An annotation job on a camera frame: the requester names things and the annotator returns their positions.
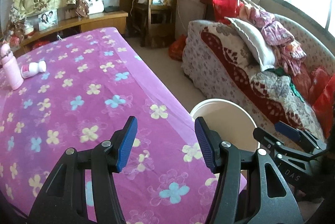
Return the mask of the framed couple photo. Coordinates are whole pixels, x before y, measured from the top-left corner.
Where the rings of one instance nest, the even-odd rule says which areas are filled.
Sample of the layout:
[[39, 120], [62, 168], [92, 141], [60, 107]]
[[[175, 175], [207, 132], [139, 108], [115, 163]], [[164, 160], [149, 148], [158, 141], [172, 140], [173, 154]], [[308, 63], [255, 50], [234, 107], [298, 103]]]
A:
[[58, 24], [57, 10], [49, 10], [45, 13], [38, 15], [39, 31], [49, 29]]

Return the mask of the white pillow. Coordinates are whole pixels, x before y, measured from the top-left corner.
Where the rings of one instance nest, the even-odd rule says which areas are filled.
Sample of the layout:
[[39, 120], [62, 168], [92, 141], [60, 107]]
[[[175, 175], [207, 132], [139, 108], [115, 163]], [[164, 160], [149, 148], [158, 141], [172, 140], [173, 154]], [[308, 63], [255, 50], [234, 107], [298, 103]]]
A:
[[261, 32], [250, 23], [238, 18], [226, 17], [245, 42], [261, 71], [274, 69], [277, 65], [273, 49], [265, 42]]

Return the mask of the wooden chair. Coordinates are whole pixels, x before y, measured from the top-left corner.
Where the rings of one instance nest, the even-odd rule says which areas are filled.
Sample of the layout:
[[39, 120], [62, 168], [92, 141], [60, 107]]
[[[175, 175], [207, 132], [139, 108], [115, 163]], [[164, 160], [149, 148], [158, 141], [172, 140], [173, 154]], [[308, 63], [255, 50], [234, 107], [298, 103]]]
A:
[[164, 48], [175, 40], [177, 0], [133, 0], [132, 27], [141, 47]]

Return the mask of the pink clothes pile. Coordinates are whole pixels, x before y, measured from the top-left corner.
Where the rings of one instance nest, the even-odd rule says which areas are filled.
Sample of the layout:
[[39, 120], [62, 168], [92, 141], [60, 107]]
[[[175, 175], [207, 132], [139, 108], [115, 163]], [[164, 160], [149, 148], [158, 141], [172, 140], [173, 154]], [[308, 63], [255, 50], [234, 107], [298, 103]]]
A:
[[294, 77], [301, 74], [301, 64], [307, 54], [292, 33], [275, 19], [273, 13], [253, 1], [238, 0], [238, 5], [239, 18], [259, 29], [265, 43], [273, 49], [279, 66]]

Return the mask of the red patterned blanket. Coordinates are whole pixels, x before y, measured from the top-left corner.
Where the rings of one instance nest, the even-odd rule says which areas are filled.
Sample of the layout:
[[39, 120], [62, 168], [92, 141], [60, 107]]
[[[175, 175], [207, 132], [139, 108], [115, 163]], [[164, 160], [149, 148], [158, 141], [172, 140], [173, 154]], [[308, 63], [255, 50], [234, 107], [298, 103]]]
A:
[[254, 121], [268, 131], [282, 121], [294, 128], [310, 130], [314, 112], [297, 97], [288, 76], [262, 72], [241, 37], [232, 29], [229, 34], [217, 33], [215, 27], [205, 27], [201, 40], [215, 55], [216, 65], [209, 67], [209, 76], [216, 84], [206, 94], [232, 101], [250, 113]]

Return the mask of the white trash bucket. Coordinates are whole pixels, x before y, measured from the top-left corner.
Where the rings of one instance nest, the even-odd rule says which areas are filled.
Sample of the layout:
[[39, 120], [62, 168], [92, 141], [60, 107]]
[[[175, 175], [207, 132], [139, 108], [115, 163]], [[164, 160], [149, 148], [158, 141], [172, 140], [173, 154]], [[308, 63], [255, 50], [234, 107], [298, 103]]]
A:
[[253, 137], [257, 127], [251, 116], [239, 105], [225, 99], [206, 99], [191, 111], [193, 119], [201, 116], [223, 141], [229, 141], [239, 149], [255, 151], [260, 143]]

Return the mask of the orange red floor bag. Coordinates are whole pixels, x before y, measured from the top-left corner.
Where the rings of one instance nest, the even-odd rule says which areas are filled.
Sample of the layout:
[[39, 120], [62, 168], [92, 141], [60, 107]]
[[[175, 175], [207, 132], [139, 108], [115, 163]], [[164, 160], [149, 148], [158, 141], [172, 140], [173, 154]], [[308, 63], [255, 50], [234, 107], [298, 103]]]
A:
[[169, 46], [168, 55], [171, 59], [182, 61], [183, 50], [186, 46], [187, 37], [182, 34], [175, 42]]

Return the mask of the pink floral tablecloth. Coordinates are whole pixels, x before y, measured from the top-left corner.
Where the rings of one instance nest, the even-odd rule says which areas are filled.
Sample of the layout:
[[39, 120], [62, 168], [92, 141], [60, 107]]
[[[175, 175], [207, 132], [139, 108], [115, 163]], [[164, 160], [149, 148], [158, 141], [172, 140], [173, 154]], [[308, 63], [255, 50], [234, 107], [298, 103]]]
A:
[[1, 75], [1, 192], [25, 214], [68, 147], [92, 149], [138, 130], [114, 182], [127, 223], [204, 223], [218, 176], [206, 167], [190, 114], [114, 27], [18, 58], [46, 71], [13, 90]]

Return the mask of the white pink-label plastic bottle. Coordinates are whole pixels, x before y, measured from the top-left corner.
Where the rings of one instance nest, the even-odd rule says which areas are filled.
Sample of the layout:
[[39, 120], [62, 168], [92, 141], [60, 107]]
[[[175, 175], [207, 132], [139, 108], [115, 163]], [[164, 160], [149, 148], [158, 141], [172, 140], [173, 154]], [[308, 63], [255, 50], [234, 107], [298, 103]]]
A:
[[26, 79], [33, 77], [39, 73], [46, 72], [46, 62], [44, 60], [40, 62], [32, 62], [25, 64], [21, 67], [21, 76]]

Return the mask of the pink thermos bottle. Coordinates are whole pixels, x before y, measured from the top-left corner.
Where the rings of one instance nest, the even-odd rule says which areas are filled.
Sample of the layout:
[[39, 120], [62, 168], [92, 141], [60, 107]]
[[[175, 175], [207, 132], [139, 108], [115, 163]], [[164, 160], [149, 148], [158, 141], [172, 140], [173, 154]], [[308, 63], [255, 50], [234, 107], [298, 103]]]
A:
[[7, 43], [1, 46], [1, 63], [11, 88], [13, 90], [20, 88], [24, 79], [22, 78], [16, 57]]

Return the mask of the wooden sideboard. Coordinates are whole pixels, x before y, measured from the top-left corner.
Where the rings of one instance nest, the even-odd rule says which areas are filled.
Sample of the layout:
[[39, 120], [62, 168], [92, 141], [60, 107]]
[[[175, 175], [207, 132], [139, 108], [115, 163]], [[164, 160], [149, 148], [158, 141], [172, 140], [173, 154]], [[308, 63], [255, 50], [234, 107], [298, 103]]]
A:
[[118, 32], [123, 35], [125, 34], [127, 17], [128, 13], [121, 10], [109, 13], [101, 12], [84, 18], [77, 17], [62, 20], [57, 25], [43, 31], [36, 31], [32, 37], [23, 40], [19, 45], [19, 48], [14, 51], [14, 55], [18, 58], [19, 56], [30, 52], [32, 50], [32, 45], [37, 40], [43, 40], [50, 36], [53, 37], [55, 34], [62, 33], [64, 30], [68, 29], [74, 29], [74, 31], [82, 33], [104, 27], [115, 27]]

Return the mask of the floral covered sofa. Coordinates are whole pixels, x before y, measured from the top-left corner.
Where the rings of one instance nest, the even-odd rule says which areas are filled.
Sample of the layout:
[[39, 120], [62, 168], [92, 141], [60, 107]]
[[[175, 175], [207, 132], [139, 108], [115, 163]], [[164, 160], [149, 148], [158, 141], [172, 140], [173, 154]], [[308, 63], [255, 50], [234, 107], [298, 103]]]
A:
[[291, 89], [290, 77], [280, 76], [275, 69], [261, 71], [230, 26], [206, 20], [189, 22], [182, 68], [207, 98], [222, 98], [241, 106], [257, 126], [289, 145], [292, 142], [274, 128], [279, 121], [325, 139], [312, 106]]

